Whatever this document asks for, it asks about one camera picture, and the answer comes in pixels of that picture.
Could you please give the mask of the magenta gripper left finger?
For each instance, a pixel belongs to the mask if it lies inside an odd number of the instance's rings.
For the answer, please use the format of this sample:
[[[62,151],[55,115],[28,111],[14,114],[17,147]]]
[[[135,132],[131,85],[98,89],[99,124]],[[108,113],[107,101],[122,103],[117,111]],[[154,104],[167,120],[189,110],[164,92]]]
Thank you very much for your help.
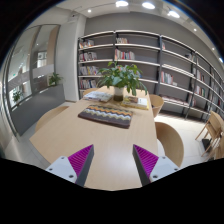
[[[94,145],[89,145],[69,157],[60,156],[47,168],[47,171],[83,187],[93,157]]]

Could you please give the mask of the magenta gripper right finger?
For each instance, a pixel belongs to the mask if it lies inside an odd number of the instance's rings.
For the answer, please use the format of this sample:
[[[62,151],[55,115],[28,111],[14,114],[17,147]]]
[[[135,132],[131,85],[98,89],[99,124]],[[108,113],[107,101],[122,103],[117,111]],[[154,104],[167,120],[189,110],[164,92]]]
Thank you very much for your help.
[[[137,145],[133,145],[133,157],[143,186],[179,170],[167,156],[157,156]]]

